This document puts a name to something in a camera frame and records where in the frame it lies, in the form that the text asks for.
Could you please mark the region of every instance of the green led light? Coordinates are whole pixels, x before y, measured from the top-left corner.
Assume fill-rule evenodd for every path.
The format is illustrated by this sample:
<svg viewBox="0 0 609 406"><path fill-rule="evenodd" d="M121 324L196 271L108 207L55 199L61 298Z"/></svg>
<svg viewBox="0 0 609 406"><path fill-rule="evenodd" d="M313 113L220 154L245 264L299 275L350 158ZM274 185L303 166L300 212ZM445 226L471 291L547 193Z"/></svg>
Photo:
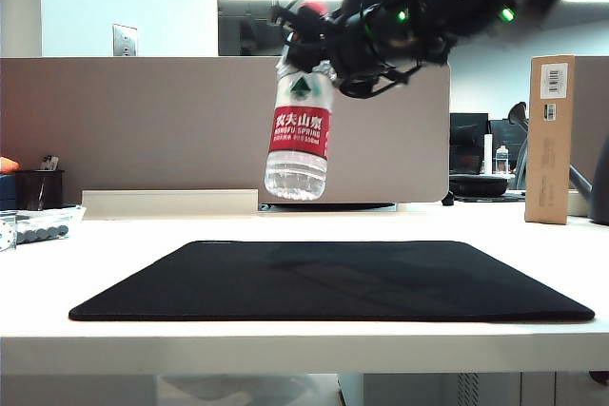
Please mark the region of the green led light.
<svg viewBox="0 0 609 406"><path fill-rule="evenodd" d="M504 23L511 23L516 19L516 12L512 9L505 8L501 11L499 17Z"/></svg>
<svg viewBox="0 0 609 406"><path fill-rule="evenodd" d="M398 11L398 21L400 21L401 23L407 21L409 17L410 14L408 13L408 9Z"/></svg>

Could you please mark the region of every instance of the mouse pad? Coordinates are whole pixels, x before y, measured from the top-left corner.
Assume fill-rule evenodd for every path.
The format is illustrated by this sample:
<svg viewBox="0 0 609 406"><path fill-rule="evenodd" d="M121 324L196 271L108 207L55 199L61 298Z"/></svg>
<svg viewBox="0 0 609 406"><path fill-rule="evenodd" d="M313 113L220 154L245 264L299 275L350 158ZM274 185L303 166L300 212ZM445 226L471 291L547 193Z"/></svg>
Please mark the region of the mouse pad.
<svg viewBox="0 0 609 406"><path fill-rule="evenodd" d="M588 320L461 242L191 242L76 306L76 320Z"/></svg>

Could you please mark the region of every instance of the small water bottle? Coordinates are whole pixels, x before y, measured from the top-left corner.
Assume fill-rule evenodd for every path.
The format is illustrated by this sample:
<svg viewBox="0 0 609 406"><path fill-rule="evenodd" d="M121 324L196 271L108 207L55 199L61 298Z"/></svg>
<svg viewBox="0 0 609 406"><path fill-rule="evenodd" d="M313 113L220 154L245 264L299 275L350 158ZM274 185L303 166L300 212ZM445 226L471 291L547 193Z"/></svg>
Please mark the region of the small water bottle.
<svg viewBox="0 0 609 406"><path fill-rule="evenodd" d="M334 71L322 61L305 73L285 61L285 52L277 70L265 187L284 199L315 200L325 190Z"/></svg>
<svg viewBox="0 0 609 406"><path fill-rule="evenodd" d="M495 152L495 173L505 175L510 172L510 153L505 145L501 145Z"/></svg>

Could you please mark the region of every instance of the black pen holder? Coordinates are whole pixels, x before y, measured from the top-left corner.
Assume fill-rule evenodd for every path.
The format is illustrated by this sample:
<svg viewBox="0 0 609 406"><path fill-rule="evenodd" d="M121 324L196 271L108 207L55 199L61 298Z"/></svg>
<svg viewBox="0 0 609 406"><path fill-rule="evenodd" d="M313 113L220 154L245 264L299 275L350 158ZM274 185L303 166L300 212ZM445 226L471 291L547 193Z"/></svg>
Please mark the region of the black pen holder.
<svg viewBox="0 0 609 406"><path fill-rule="evenodd" d="M15 172L17 209L42 211L64 205L64 170L20 170Z"/></svg>

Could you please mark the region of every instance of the white desk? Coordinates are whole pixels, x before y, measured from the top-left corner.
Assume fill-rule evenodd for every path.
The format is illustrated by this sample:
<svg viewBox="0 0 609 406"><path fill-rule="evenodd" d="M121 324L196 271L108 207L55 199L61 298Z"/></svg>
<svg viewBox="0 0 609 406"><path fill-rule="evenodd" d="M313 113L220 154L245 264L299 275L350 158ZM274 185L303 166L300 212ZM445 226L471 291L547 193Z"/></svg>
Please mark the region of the white desk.
<svg viewBox="0 0 609 406"><path fill-rule="evenodd" d="M609 368L609 227L523 221L523 203L405 212L83 222L0 253L3 375L433 373ZM193 240L455 240L597 312L584 324L75 322L73 306Z"/></svg>

